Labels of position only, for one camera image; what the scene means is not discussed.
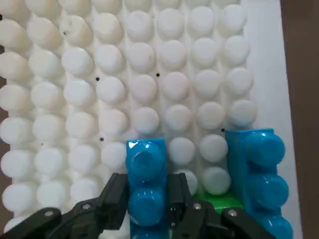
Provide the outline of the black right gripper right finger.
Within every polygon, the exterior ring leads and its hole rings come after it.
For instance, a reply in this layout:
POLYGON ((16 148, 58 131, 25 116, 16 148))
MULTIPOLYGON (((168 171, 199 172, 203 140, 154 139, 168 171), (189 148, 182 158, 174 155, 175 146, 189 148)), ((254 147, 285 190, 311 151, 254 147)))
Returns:
POLYGON ((210 202, 194 199, 184 173, 167 176, 166 204, 173 239, 274 238, 241 208, 226 208, 219 214, 210 202))

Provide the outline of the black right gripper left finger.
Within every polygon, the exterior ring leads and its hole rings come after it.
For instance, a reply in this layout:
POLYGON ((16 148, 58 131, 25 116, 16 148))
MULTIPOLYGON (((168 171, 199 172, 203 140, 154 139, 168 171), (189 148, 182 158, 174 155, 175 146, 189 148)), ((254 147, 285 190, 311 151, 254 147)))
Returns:
POLYGON ((119 230, 128 207, 126 174, 114 173, 101 194, 77 203, 68 213, 38 210, 1 235, 2 239, 97 239, 104 230, 119 230))

